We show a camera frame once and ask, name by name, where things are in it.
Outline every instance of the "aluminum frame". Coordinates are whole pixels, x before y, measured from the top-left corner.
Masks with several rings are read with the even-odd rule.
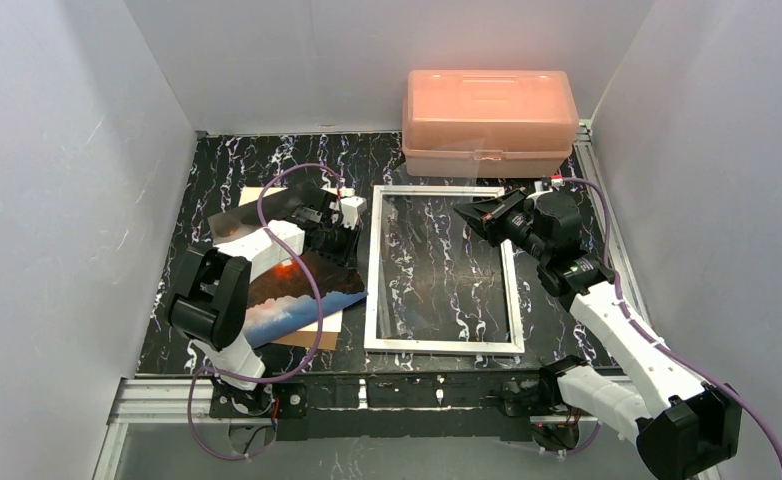
[[[607,376],[609,380],[628,389],[634,389],[629,377]],[[169,379],[158,376],[143,376],[135,380],[121,380],[117,398],[114,401],[111,415],[108,419],[108,429],[102,451],[97,459],[93,480],[119,480],[117,467],[122,460],[123,445],[128,439],[130,424],[186,424],[188,417],[185,409],[188,406],[189,379]],[[267,418],[210,418],[208,407],[211,404],[213,387],[208,382],[199,382],[194,389],[193,411],[195,423],[207,424],[258,424],[269,425]],[[543,415],[529,417],[530,423],[546,423],[556,425],[564,423],[564,415]],[[583,416],[582,425],[590,425],[597,418],[591,415]],[[699,480],[720,480],[717,467],[697,474]]]
[[[499,197],[503,187],[453,187],[420,185],[375,185],[370,226],[370,260],[368,262],[367,296],[365,312],[364,349],[369,352],[418,352],[455,355],[520,355],[524,353],[523,324],[518,303],[518,284],[515,276],[515,259],[512,242],[500,245],[503,266],[503,283],[506,289],[506,312],[509,318],[508,342],[461,342],[444,340],[400,340],[377,338],[379,313],[379,249],[382,242],[382,202],[389,195],[447,196],[447,197]]]

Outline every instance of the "wire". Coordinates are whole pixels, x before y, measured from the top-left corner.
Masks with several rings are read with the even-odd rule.
[[[276,398],[276,406],[273,407],[273,415],[270,416],[270,426],[273,428],[273,431],[276,431],[277,427],[277,421],[276,416],[279,415],[279,398]]]
[[[333,225],[335,225],[336,227],[340,227],[341,225],[344,224],[344,210],[341,208],[341,185],[340,184],[336,187],[335,191],[338,194],[338,215],[337,215],[338,218],[335,219],[335,223]]]
[[[562,439],[559,438],[559,435],[557,435],[556,432],[554,432],[549,427],[547,427],[547,430],[544,430],[544,432],[546,432],[546,433],[543,433],[544,438],[546,438],[547,440],[553,441],[555,443],[558,443],[559,445],[562,446],[563,450],[568,450],[568,449],[571,448],[571,447],[565,445],[565,442],[563,442]]]
[[[595,425],[594,425],[594,430],[592,430],[592,431],[591,431],[591,434],[588,436],[588,438],[587,438],[587,439],[585,439],[585,441],[584,441],[584,442],[582,442],[582,445],[578,445],[578,446],[576,446],[575,448],[573,448],[573,449],[570,449],[570,450],[566,448],[566,449],[564,449],[564,450],[558,450],[558,451],[555,451],[555,452],[554,452],[554,451],[552,451],[552,450],[542,450],[541,448],[537,448],[537,449],[534,449],[534,448],[529,448],[529,447],[525,447],[525,446],[523,446],[523,445],[517,445],[517,444],[514,444],[514,443],[512,443],[512,442],[499,442],[499,441],[498,441],[498,442],[499,442],[500,444],[502,444],[502,445],[508,445],[508,446],[510,446],[510,447],[512,447],[512,448],[518,448],[518,449],[520,449],[520,450],[527,450],[527,451],[530,451],[530,452],[535,452],[535,453],[542,453],[542,452],[545,452],[545,453],[549,453],[549,454],[551,454],[551,455],[565,455],[565,456],[570,456],[570,455],[576,455],[576,454],[578,454],[578,453],[582,452],[583,450],[587,449],[589,446],[591,446],[591,444],[592,444],[592,443],[594,442],[594,440],[597,438],[597,434],[599,434],[599,433],[600,433],[600,428],[601,428],[600,422],[596,422],[596,423],[595,423]]]
[[[230,388],[231,389],[237,389],[237,387],[233,387],[233,386],[231,386],[229,384],[224,384],[223,382],[216,382],[214,380],[214,377],[211,377],[211,378],[212,378],[212,382],[211,383],[212,383],[212,385],[214,386],[215,389],[217,389],[217,388],[224,388],[225,387],[226,391],[222,392],[225,395],[231,395],[231,393],[229,393],[229,389]],[[269,399],[268,399],[268,402],[267,402],[267,406],[265,406],[263,410],[256,410],[255,412],[250,412],[249,408],[247,408],[247,413],[244,413],[244,415],[246,415],[248,417],[260,417],[260,416],[264,415],[265,413],[269,412],[270,409],[273,408],[273,404],[276,403],[276,397],[274,397],[273,396],[273,392],[271,392],[268,398]]]
[[[611,267],[611,259],[609,258],[609,236],[610,231],[612,230],[611,222],[610,222],[610,212],[609,212],[609,204],[606,201],[606,197],[603,195],[603,189],[600,188],[599,185],[595,184],[594,182],[588,181],[584,178],[576,178],[576,177],[567,177],[562,179],[565,182],[571,182],[571,183],[577,183],[580,185],[585,185],[586,187],[591,188],[594,190],[594,192],[597,194],[597,197],[600,199],[600,203],[603,205],[603,216],[606,220],[606,230],[603,232],[603,264],[606,265],[608,268]],[[644,330],[644,327],[642,327],[634,318],[632,318],[632,315],[630,314],[629,308],[627,307],[626,302],[624,302],[624,291],[621,287],[621,275],[618,273],[617,270],[612,268],[612,271],[615,272],[615,297],[620,302],[620,308],[621,313],[623,313],[624,318],[627,319],[628,323],[634,328],[639,335],[642,336],[645,340],[647,340],[650,343],[654,343],[656,350],[659,350],[670,358],[671,360],[679,363],[680,365],[684,366],[685,368],[691,370],[692,372],[696,373],[697,375],[700,375],[701,377],[705,378],[709,383],[715,385],[715,387],[723,392],[728,397],[732,398],[733,401],[735,401],[739,406],[741,406],[742,409],[744,409],[748,414],[750,414],[750,417],[753,418],[753,421],[756,422],[757,425],[759,425],[759,428],[762,429],[762,432],[765,433],[765,436],[768,438],[768,441],[771,442],[771,447],[774,448],[774,453],[777,454],[777,460],[780,462],[780,470],[782,470],[782,444],[780,444],[780,439],[777,437],[777,434],[774,432],[774,430],[771,428],[770,425],[768,425],[768,420],[763,417],[759,412],[756,411],[756,408],[747,400],[739,396],[739,394],[733,390],[732,388],[728,387],[724,382],[720,381],[719,379],[715,378],[713,375],[706,373],[705,370],[698,367],[694,363],[691,363],[687,359],[683,358],[680,354],[672,351],[662,343],[657,343],[658,339],[654,336],[647,333],[646,330]]]
[[[250,440],[247,442],[247,446],[244,447],[244,458],[253,458],[256,455],[259,455],[262,452],[264,452],[265,450],[267,450],[267,448],[269,446],[273,445],[273,442],[276,440],[276,436],[275,435],[270,440],[270,443],[264,444],[261,448],[259,448],[258,450],[256,450],[253,453],[247,453],[250,450],[250,446],[253,444],[253,440],[256,439],[256,435],[258,435],[259,432],[263,432],[264,430],[267,430],[268,428],[270,428],[270,427],[267,426],[267,425],[262,425],[261,427],[258,427],[257,429],[255,429],[255,431],[253,431],[253,434],[250,435]]]
[[[306,266],[305,262],[303,262],[303,260],[300,258],[300,255],[297,252],[295,252],[294,249],[289,247],[288,244],[285,243],[285,241],[277,237],[276,234],[273,233],[273,231],[270,230],[270,228],[267,225],[267,219],[264,218],[264,212],[262,210],[262,202],[264,200],[264,196],[267,193],[267,191],[270,189],[270,187],[272,187],[274,184],[276,184],[276,182],[278,182],[285,176],[291,174],[292,172],[297,170],[302,170],[304,168],[319,168],[321,170],[325,170],[327,173],[332,175],[332,177],[335,179],[336,187],[339,189],[338,195],[339,195],[339,204],[340,204],[341,176],[338,175],[335,172],[335,170],[332,170],[326,165],[321,165],[319,163],[304,163],[301,165],[293,166],[285,170],[279,175],[273,177],[273,180],[267,182],[267,184],[264,186],[264,188],[261,189],[261,193],[259,194],[258,202],[256,203],[256,212],[258,213],[259,223],[261,223],[261,227],[267,233],[267,236],[270,237],[270,239],[274,243],[276,243],[277,245],[282,247],[286,252],[288,252],[288,255],[290,255],[291,259],[297,265],[299,265],[300,270],[303,271],[303,274],[305,274],[306,279],[309,281],[309,286],[312,289],[312,294],[314,296],[315,301],[317,302],[317,333],[315,334],[314,342],[312,343],[311,348],[306,352],[306,355],[300,361],[300,364],[297,365],[290,372],[283,373],[275,377],[267,377],[267,378],[247,377],[244,375],[239,375],[234,372],[227,372],[226,370],[218,370],[213,366],[209,366],[209,365],[203,365],[200,368],[198,368],[197,371],[194,372],[194,376],[191,377],[191,386],[188,389],[188,411],[187,411],[188,427],[191,429],[191,435],[193,435],[194,440],[196,440],[200,448],[202,448],[203,451],[205,451],[209,455],[219,458],[221,460],[230,460],[230,461],[245,460],[247,458],[251,458],[252,456],[258,455],[259,453],[265,451],[271,444],[265,445],[259,451],[253,453],[251,456],[247,456],[246,454],[227,455],[227,454],[220,453],[212,449],[208,445],[206,445],[203,439],[200,437],[200,434],[197,431],[197,427],[194,425],[194,418],[191,412],[191,404],[193,403],[193,399],[194,399],[194,387],[196,386],[197,380],[200,378],[200,375],[202,375],[203,373],[211,373],[214,375],[221,375],[229,378],[234,378],[236,380],[240,380],[243,382],[253,382],[253,383],[263,383],[263,384],[283,382],[285,380],[288,380],[290,378],[299,375],[309,365],[309,362],[312,361],[315,354],[317,353],[318,346],[320,345],[320,339],[323,335],[323,297],[320,295],[320,289],[317,286],[317,281],[315,281],[314,276],[311,274],[311,271],[309,271],[309,268]]]
[[[565,421],[560,423],[559,425],[562,427],[569,427],[576,425],[577,422],[579,422],[579,417],[582,415],[582,410],[578,408],[571,407],[570,410],[568,410],[568,417],[565,418]]]

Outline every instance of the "glass pane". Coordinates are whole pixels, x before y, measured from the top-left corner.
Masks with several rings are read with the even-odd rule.
[[[508,342],[500,249],[453,206],[470,196],[383,196],[377,336]]]

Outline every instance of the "black cable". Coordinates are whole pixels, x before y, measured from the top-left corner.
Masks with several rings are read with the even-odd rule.
[[[250,451],[250,446],[253,444],[253,440],[255,440],[255,439],[256,439],[256,435],[258,435],[258,434],[259,434],[259,432],[261,432],[262,430],[267,430],[268,428],[270,428],[270,425],[262,425],[261,427],[258,427],[258,428],[257,428],[257,429],[256,429],[256,430],[253,432],[253,434],[252,434],[252,435],[250,435],[250,440],[249,440],[249,441],[247,441],[247,446],[246,446],[246,447],[244,447],[244,451],[243,451],[243,452],[241,452],[241,454],[242,454],[242,455],[246,455],[246,454],[247,454],[247,452],[249,452],[249,451]]]
[[[545,440],[549,440],[551,442],[559,444],[565,450],[571,449],[571,447],[565,445],[565,442],[563,442],[562,439],[559,438],[559,435],[556,433],[553,427],[549,425],[546,425],[541,429],[541,436],[544,437]]]

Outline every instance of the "silver frame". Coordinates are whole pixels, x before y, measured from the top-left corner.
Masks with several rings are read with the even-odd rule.
[[[399,340],[376,337],[379,313],[379,248],[381,245],[382,201],[386,195],[499,197],[503,187],[402,186],[376,185],[373,187],[373,207],[370,225],[370,260],[367,274],[367,312],[365,313],[364,349],[371,352],[420,352],[456,355],[519,355],[524,353],[523,324],[518,304],[518,284],[512,242],[500,245],[503,263],[503,282],[506,288],[506,311],[509,317],[508,342],[460,342],[443,340]]]

